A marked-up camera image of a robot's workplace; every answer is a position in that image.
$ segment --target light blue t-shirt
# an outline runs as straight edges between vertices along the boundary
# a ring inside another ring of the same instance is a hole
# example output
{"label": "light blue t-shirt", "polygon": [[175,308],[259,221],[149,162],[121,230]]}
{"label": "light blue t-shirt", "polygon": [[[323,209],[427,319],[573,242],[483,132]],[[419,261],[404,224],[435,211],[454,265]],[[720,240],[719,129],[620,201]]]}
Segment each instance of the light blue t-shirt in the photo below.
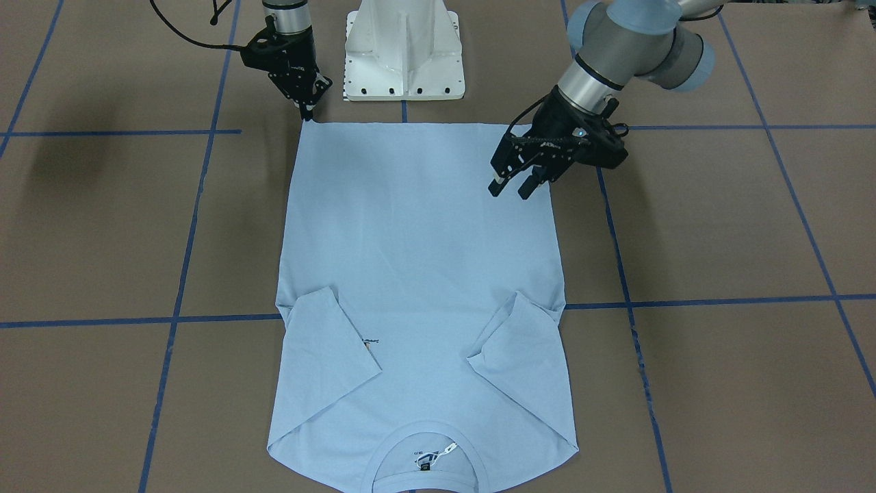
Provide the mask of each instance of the light blue t-shirt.
{"label": "light blue t-shirt", "polygon": [[548,187],[487,191],[504,130],[304,124],[274,459],[344,492],[488,493],[578,450]]}

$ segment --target brown paper floor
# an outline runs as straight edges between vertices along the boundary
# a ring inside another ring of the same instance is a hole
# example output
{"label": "brown paper floor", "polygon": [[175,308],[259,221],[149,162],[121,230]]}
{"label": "brown paper floor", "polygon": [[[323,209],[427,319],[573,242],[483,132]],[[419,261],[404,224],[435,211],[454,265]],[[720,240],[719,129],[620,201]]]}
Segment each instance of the brown paper floor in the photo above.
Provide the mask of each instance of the brown paper floor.
{"label": "brown paper floor", "polygon": [[[215,43],[262,18],[160,3]],[[447,0],[463,100],[338,83],[316,117],[508,123],[580,3]],[[312,2],[337,82],[357,6]],[[689,28],[711,79],[631,83],[628,161],[552,187],[582,452],[513,491],[875,491],[876,33],[849,3]],[[294,107],[146,2],[0,3],[0,66],[0,491],[330,491],[265,451]]]}

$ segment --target blue tape line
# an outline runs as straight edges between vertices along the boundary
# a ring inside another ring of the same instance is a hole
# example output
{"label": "blue tape line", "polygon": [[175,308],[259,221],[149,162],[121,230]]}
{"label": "blue tape line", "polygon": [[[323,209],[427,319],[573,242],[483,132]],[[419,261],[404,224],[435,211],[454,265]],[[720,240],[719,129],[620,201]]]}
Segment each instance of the blue tape line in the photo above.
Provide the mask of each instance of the blue tape line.
{"label": "blue tape line", "polygon": [[748,93],[751,95],[752,101],[754,102],[754,108],[758,112],[760,122],[763,124],[763,129],[766,132],[767,138],[769,139],[770,147],[773,149],[775,159],[779,163],[779,170],[781,171],[782,177],[785,179],[785,184],[788,186],[788,192],[791,194],[791,199],[794,201],[794,207],[797,209],[797,214],[800,216],[800,221],[803,224],[803,229],[806,230],[806,236],[809,238],[809,244],[812,246],[812,251],[815,252],[816,259],[818,260],[818,265],[819,267],[821,267],[822,274],[824,275],[824,280],[827,282],[827,286],[828,289],[830,289],[831,295],[833,295],[835,298],[834,303],[837,305],[839,317],[843,320],[843,325],[845,326],[845,331],[849,336],[849,340],[851,341],[851,346],[854,348],[855,354],[858,356],[858,362],[861,365],[861,369],[864,370],[864,375],[867,379],[867,383],[870,384],[870,391],[872,392],[873,397],[876,398],[876,382],[873,381],[873,376],[870,372],[869,366],[867,366],[867,361],[864,357],[864,353],[861,351],[861,347],[858,344],[858,338],[855,337],[855,332],[851,329],[849,319],[845,315],[843,304],[837,296],[837,289],[833,284],[833,280],[830,278],[830,273],[828,272],[827,264],[824,262],[824,258],[822,257],[821,249],[818,248],[818,243],[816,243],[816,237],[812,233],[812,228],[809,227],[809,221],[806,219],[806,214],[803,212],[803,207],[800,204],[800,200],[797,198],[797,193],[794,190],[794,184],[791,183],[791,177],[788,175],[788,171],[785,168],[785,161],[781,158],[779,148],[775,143],[775,139],[773,138],[773,133],[770,131],[770,127],[767,124],[767,118],[764,116],[763,110],[760,108],[758,98],[754,94],[754,87],[752,86],[752,82],[748,78],[748,73],[745,71],[745,66],[742,63],[742,59],[739,57],[739,53],[736,49],[736,44],[733,43],[733,37],[730,35],[730,30],[727,29],[727,24],[724,22],[724,17],[721,14],[718,14],[717,18],[718,21],[721,23],[721,28],[724,29],[724,36],[727,37],[727,41],[730,44],[730,49],[733,52],[733,58],[736,59],[736,64],[739,66],[739,71],[742,73],[742,78],[745,81],[745,86],[748,88]]}
{"label": "blue tape line", "polygon": [[281,320],[279,313],[254,313],[250,315],[193,315],[178,317],[181,324],[200,322],[251,322],[254,320]]}
{"label": "blue tape line", "polygon": [[15,130],[15,124],[16,122],[18,122],[18,117],[21,115],[21,109],[25,106],[25,99],[27,99],[27,94],[31,92],[33,79],[37,76],[37,71],[39,70],[39,65],[43,62],[43,57],[46,56],[46,50],[49,47],[49,41],[52,40],[52,34],[54,34],[54,28],[58,24],[58,17],[60,17],[60,10],[63,6],[64,0],[58,0],[58,6],[55,7],[55,12],[52,16],[52,22],[49,24],[49,30],[46,33],[46,38],[43,39],[43,46],[39,49],[37,60],[33,63],[31,74],[28,75],[27,82],[25,83],[25,88],[21,91],[21,97],[18,99],[18,106],[15,107],[15,112],[12,113],[12,120],[9,122],[9,128],[6,131],[6,135],[3,137],[3,142],[0,143],[0,158],[2,158],[3,154],[6,152],[6,146],[9,145],[10,134],[13,130]]}
{"label": "blue tape line", "polygon": [[876,129],[876,124],[862,125],[768,125],[771,130],[869,130]]}
{"label": "blue tape line", "polygon": [[605,188],[605,178],[603,177],[601,168],[597,168],[597,179],[599,180],[599,191],[602,192],[603,202],[605,203],[605,220],[606,222],[608,222],[608,231],[611,234],[611,242],[614,244],[614,257],[618,263],[620,288],[624,291],[624,306],[626,307],[626,316],[630,319],[630,327],[634,327],[636,326],[636,318],[632,314],[632,299],[630,298],[630,287],[626,283],[626,272],[624,271],[624,261],[620,255],[618,233],[614,229],[614,218],[611,215],[611,204],[609,204],[608,201],[608,190]]}
{"label": "blue tape line", "polygon": [[758,298],[715,298],[715,299],[688,299],[667,301],[639,301],[632,302],[636,308],[656,308],[661,306],[714,306],[720,304],[777,304],[777,303],[805,303],[834,301],[831,295],[807,296],[807,297],[758,297]]}
{"label": "blue tape line", "polygon": [[173,317],[146,318],[92,318],[81,320],[33,320],[22,322],[0,322],[0,329],[25,329],[40,327],[81,327],[84,325],[141,325],[170,324]]}
{"label": "blue tape line", "polygon": [[[228,37],[228,44],[234,44],[234,34],[237,30],[237,18],[240,15],[240,2],[235,2],[234,17],[231,20],[231,33]],[[173,307],[173,316],[176,318],[180,315],[182,308],[182,297],[186,289],[186,278],[188,276],[188,266],[192,257],[192,248],[194,246],[194,234],[198,225],[198,207],[201,204],[201,195],[204,191],[204,181],[207,178],[207,170],[210,163],[210,155],[213,152],[213,142],[216,135],[216,126],[219,121],[219,110],[222,108],[223,92],[225,91],[225,79],[228,76],[228,67],[231,60],[231,51],[225,51],[225,61],[222,68],[222,76],[219,78],[219,90],[216,92],[216,101],[213,108],[213,120],[210,124],[210,133],[207,139],[207,150],[204,152],[204,162],[201,167],[201,178],[198,181],[198,191],[194,198],[194,209],[192,211],[192,223],[188,230],[188,240],[186,243],[186,253],[182,261],[182,270],[180,272],[180,289],[177,293],[176,303]],[[158,395],[155,397],[155,410],[152,413],[152,426],[149,429],[149,439],[146,442],[146,454],[143,459],[143,471],[140,474],[140,485],[138,493],[146,492],[146,485],[149,482],[149,470],[152,467],[152,453],[155,450],[155,438],[158,435],[159,420],[161,418],[161,406],[164,403],[164,393],[167,386],[167,376],[170,372],[170,363],[173,358],[173,343],[176,340],[176,329],[178,323],[173,322],[170,326],[170,332],[167,334],[167,348],[165,350],[164,364],[161,366],[161,378],[159,380]]]}
{"label": "blue tape line", "polygon": [[240,134],[239,128],[223,130],[107,130],[107,131],[71,131],[71,132],[12,132],[10,137],[117,137],[138,135],[210,135],[217,134]]}
{"label": "blue tape line", "polygon": [[630,125],[630,130],[763,130],[763,125]]}
{"label": "blue tape line", "polygon": [[837,298],[841,300],[868,300],[876,299],[876,294],[868,293],[864,295],[839,295]]}
{"label": "blue tape line", "polygon": [[143,318],[80,318],[68,320],[22,320],[0,322],[0,329],[27,329],[44,327],[83,327],[88,325],[148,325],[192,324],[202,322],[250,322],[258,320],[281,320],[279,313],[246,313],[237,315],[193,315],[182,317]]}
{"label": "blue tape line", "polygon": [[[569,14],[566,9],[566,1],[560,0],[562,7],[562,18],[564,25],[569,24]],[[575,50],[571,47],[572,57],[575,57]],[[614,254],[618,261],[618,275],[620,277],[620,287],[624,291],[624,306],[626,314],[630,322],[630,333],[632,334],[632,343],[636,349],[636,359],[639,363],[639,375],[642,379],[642,387],[645,390],[645,401],[648,407],[648,416],[651,419],[651,429],[654,435],[654,443],[657,446],[657,457],[660,460],[661,472],[663,474],[663,486],[666,493],[672,493],[672,480],[669,478],[669,465],[666,460],[666,453],[663,450],[663,438],[660,432],[660,425],[657,424],[657,415],[654,412],[653,399],[651,398],[651,383],[648,381],[648,375],[645,371],[645,357],[642,355],[642,348],[639,344],[639,333],[636,331],[636,319],[632,312],[632,300],[630,299],[630,290],[626,282],[626,273],[624,271],[624,261],[620,254],[620,245],[618,243],[618,235],[614,227],[614,219],[611,216],[611,204],[609,203],[608,191],[605,188],[605,179],[603,178],[602,169],[597,168],[597,178],[599,180],[599,190],[602,192],[605,202],[605,220],[608,223],[611,240],[614,243]]]}
{"label": "blue tape line", "polygon": [[564,310],[606,310],[611,308],[626,308],[626,303],[572,303],[566,304]]}
{"label": "blue tape line", "polygon": [[[876,293],[859,293],[850,295],[813,295],[799,297],[750,297],[750,298],[705,298],[664,301],[633,301],[633,308],[660,308],[668,306],[716,306],[722,304],[784,304],[784,303],[814,303],[836,301],[867,301],[876,300]],[[572,303],[564,310],[609,310],[626,308],[625,302],[605,303]],[[244,313],[232,315],[188,315],[179,317],[144,317],[144,318],[83,318],[69,320],[26,320],[15,322],[0,322],[0,329],[40,328],[40,327],[77,327],[85,325],[146,325],[146,324],[193,324],[203,322],[245,322],[253,320],[281,320],[279,313]]]}

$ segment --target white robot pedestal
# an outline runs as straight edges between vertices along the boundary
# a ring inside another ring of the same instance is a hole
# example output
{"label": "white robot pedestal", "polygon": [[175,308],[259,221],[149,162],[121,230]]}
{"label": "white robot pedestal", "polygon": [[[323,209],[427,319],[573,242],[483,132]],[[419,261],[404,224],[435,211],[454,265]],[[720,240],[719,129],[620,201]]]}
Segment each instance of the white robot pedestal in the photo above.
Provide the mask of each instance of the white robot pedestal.
{"label": "white robot pedestal", "polygon": [[465,93],[459,17],[442,0],[363,0],[347,16],[344,98],[459,99]]}

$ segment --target cable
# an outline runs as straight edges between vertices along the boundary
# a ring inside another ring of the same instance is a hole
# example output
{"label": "cable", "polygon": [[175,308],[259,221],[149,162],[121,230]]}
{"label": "cable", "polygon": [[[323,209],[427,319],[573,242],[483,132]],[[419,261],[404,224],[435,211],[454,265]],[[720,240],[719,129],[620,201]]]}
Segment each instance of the cable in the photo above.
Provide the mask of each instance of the cable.
{"label": "cable", "polygon": [[161,19],[161,21],[164,22],[165,25],[167,25],[167,27],[170,28],[171,31],[173,31],[177,36],[183,38],[184,40],[188,41],[189,43],[191,43],[191,44],[193,44],[193,45],[195,45],[195,46],[200,46],[201,48],[210,48],[210,49],[214,49],[214,50],[234,50],[234,51],[236,51],[236,52],[242,52],[244,49],[246,49],[245,46],[237,46],[237,45],[209,45],[209,44],[207,44],[207,43],[201,43],[200,41],[195,41],[194,39],[191,39],[191,38],[189,38],[188,36],[186,36],[185,34],[183,34],[182,32],[180,32],[180,30],[177,29],[176,27],[173,27],[173,24],[171,24],[170,21],[167,20],[167,18],[164,17],[164,14],[162,14],[161,11],[159,10],[158,5],[155,4],[155,0],[149,0],[149,4],[152,5],[152,9],[153,9],[153,10],[155,11],[155,13],[159,16],[159,18]]}
{"label": "cable", "polygon": [[222,11],[225,10],[225,7],[227,7],[233,1],[234,0],[225,0],[225,3],[222,4],[222,6],[220,7],[216,5],[216,0],[213,0],[213,17],[210,18],[210,25],[219,24],[219,14],[221,14]]}
{"label": "cable", "polygon": [[720,13],[721,9],[723,9],[723,8],[724,8],[724,6],[721,5],[718,8],[716,8],[714,12],[712,12],[711,14],[709,14],[707,16],[702,16],[702,17],[698,17],[698,18],[680,18],[678,20],[680,20],[682,22],[693,22],[695,20],[706,20],[707,18],[715,17],[718,13]]}

